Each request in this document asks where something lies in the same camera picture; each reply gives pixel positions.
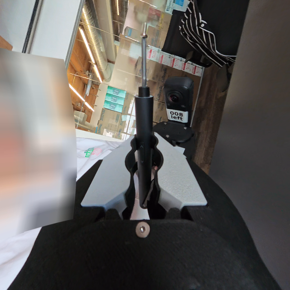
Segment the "black white striped cloth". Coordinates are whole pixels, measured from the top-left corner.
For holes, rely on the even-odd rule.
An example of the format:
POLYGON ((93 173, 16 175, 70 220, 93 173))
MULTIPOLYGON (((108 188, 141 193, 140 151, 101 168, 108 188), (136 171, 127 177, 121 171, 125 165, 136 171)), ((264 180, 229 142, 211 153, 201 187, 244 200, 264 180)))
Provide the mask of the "black white striped cloth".
POLYGON ((203 20, 197 1, 190 0, 179 25, 181 36, 189 45, 218 67, 235 63, 236 55, 224 55, 218 52, 216 36, 209 25, 203 20))

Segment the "teal box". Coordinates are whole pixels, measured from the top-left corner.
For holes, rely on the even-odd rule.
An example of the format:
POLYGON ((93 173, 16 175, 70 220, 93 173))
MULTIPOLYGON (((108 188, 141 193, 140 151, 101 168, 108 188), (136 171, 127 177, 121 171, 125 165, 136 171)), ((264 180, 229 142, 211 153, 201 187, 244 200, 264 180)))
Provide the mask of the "teal box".
POLYGON ((117 96, 117 97, 121 97, 121 98, 125 98, 125 96, 126 96, 125 90, 118 89, 118 88, 111 87, 111 86, 107 87, 107 93, 114 95, 114 96, 117 96))
POLYGON ((121 106, 123 106, 124 102, 125 102, 125 98, 124 97, 116 96, 116 95, 113 95, 113 94, 110 94, 110 93, 106 93, 105 100, 109 101, 111 103, 114 103, 114 104, 121 105, 121 106))
POLYGON ((122 110, 123 110, 123 105, 117 104, 117 103, 113 103, 113 102, 110 102, 110 101, 107 101, 107 100, 105 100, 103 107, 106 108, 106 109, 112 110, 112 111, 119 112, 119 113, 121 113, 122 110))

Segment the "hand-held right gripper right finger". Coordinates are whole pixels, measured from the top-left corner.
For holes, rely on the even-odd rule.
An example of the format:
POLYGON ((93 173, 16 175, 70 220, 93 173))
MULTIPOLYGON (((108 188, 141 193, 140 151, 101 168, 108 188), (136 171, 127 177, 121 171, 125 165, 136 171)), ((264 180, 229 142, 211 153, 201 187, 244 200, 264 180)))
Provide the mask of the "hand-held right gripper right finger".
POLYGON ((174 146, 158 133, 154 137, 155 161, 159 164, 148 195, 150 219, 163 219, 172 208, 181 211, 188 206, 206 206, 207 200, 187 157, 178 157, 174 146))

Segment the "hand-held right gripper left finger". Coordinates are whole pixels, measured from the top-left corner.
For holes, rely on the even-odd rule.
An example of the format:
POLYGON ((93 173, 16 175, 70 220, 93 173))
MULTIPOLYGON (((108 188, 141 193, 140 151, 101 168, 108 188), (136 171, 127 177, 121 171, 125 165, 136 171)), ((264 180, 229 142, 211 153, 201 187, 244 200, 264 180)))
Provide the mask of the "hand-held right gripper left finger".
POLYGON ((136 136, 131 136, 101 161, 82 207, 115 209, 121 219, 130 219, 135 203, 136 150, 136 136))

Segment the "black electric screwdriver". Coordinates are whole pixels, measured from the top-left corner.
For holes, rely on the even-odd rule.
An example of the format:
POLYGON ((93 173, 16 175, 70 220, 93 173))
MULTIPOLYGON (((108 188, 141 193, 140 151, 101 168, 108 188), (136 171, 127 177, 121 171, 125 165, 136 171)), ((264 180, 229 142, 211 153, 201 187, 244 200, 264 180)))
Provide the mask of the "black electric screwdriver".
POLYGON ((136 148, 140 207, 147 209, 146 198, 151 187, 153 97, 147 85, 147 38, 142 38, 142 85, 135 97, 136 148))

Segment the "ceiling tube light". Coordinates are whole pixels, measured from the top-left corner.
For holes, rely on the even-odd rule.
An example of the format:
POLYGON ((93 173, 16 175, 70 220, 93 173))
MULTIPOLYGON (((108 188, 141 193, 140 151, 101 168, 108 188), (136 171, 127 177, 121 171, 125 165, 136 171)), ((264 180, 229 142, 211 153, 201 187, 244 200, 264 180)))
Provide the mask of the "ceiling tube light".
POLYGON ((97 67, 97 65, 96 65, 96 62, 95 62, 94 56, 93 56, 92 51, 91 51, 91 49, 90 49, 89 42, 88 42, 88 40, 87 40, 87 38, 86 38, 86 36, 85 36, 84 30, 83 30, 82 27, 79 27, 78 29, 79 29, 79 31, 80 31, 80 34, 81 34, 81 36, 82 36, 83 42, 84 42, 84 44, 85 44, 85 46, 86 46, 86 49, 87 49, 87 51, 88 51, 88 53, 89 53, 89 57, 90 57, 90 59, 91 59, 91 64, 92 64, 92 66, 93 66, 93 70, 94 70, 94 72, 96 73, 96 76, 97 76, 99 82, 100 82, 100 83, 103 83, 103 81, 102 81, 102 77, 101 77, 100 72, 99 72, 99 70, 98 70, 98 67, 97 67))
POLYGON ((94 112, 94 109, 89 105, 89 103, 70 84, 69 88, 83 101, 87 108, 94 112))

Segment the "person's white polo shirt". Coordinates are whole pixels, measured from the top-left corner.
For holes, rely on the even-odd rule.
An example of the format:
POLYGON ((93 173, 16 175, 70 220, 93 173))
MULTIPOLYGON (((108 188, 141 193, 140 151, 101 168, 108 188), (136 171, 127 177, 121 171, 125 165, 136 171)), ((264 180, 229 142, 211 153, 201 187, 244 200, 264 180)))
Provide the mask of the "person's white polo shirt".
POLYGON ((101 161, 121 143, 77 137, 73 218, 1 241, 1 289, 121 289, 130 227, 115 209, 81 206, 101 161))

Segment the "row of red white packets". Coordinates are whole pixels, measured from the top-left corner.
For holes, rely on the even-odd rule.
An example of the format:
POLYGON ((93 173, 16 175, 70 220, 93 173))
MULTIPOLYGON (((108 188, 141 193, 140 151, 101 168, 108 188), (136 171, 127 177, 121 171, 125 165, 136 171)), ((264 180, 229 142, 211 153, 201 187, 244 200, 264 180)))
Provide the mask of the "row of red white packets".
POLYGON ((161 65, 166 65, 198 77, 202 76, 204 70, 196 63, 191 61, 186 62, 186 60, 182 57, 163 52, 160 48, 156 48, 151 45, 147 46, 147 60, 151 60, 161 65))

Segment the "stack of cardboard boxes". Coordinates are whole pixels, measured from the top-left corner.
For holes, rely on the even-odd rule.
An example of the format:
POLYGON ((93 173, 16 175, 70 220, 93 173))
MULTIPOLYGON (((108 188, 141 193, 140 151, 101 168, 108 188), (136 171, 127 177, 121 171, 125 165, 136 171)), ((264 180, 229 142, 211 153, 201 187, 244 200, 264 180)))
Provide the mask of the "stack of cardboard boxes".
MULTIPOLYGON (((102 108, 97 125, 97 134, 126 140, 136 133, 135 96, 142 83, 141 21, 147 17, 147 46, 162 49, 172 15, 165 11, 165 1, 130 1, 125 20, 124 34, 117 46, 117 58, 108 86, 126 91, 122 112, 102 108)), ((194 81, 193 107, 200 91, 201 78, 166 65, 147 60, 147 85, 153 101, 153 125, 167 121, 163 87, 170 77, 189 77, 194 81)))

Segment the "silver ventilation duct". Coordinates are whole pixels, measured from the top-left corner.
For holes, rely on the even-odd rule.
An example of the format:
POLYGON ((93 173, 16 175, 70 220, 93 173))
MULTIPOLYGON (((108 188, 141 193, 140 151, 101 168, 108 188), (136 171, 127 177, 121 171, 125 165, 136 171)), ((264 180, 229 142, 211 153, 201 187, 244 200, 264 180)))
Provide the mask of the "silver ventilation duct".
POLYGON ((102 77, 102 81, 109 82, 112 74, 111 69, 108 64, 102 36, 99 29, 96 27, 93 13, 88 1, 84 1, 84 5, 82 7, 81 25, 84 28, 85 36, 89 42, 90 49, 102 77))

